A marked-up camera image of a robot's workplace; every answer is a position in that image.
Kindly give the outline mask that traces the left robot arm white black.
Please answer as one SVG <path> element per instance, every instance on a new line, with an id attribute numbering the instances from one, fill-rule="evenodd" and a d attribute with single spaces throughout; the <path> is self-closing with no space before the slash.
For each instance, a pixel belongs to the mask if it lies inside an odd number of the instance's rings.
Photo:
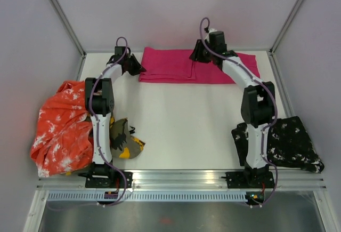
<path id="1" fill-rule="evenodd" d="M 85 108 L 93 128 L 93 157 L 89 171 L 84 174 L 87 188 L 131 187 L 132 173 L 115 168 L 112 160 L 134 158 L 143 150 L 144 142 L 134 136 L 135 128 L 126 118 L 115 121 L 112 85 L 124 73 L 136 76 L 144 71 L 129 47 L 115 46 L 100 76 L 85 79 Z"/>

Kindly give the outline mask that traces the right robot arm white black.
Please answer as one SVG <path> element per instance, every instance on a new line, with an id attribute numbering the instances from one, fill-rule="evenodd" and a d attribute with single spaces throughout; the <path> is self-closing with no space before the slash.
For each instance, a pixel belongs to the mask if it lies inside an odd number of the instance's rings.
<path id="1" fill-rule="evenodd" d="M 243 90 L 241 116 L 247 125 L 248 152 L 243 171 L 226 173 L 227 187 L 274 188 L 275 181 L 266 154 L 268 132 L 278 116 L 274 84 L 260 79 L 234 51 L 227 49 L 222 31 L 209 27 L 204 31 L 207 35 L 201 35 L 197 40 L 190 59 L 213 63 Z"/>

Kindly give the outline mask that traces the pink trousers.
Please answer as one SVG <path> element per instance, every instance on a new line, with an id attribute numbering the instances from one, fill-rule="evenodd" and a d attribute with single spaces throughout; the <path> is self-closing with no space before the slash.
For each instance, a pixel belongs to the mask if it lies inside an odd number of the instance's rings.
<path id="1" fill-rule="evenodd" d="M 139 75 L 139 82 L 234 84 L 233 79 L 213 63 L 190 60 L 191 53 L 191 50 L 157 50 L 146 47 L 141 61 L 146 72 Z"/>

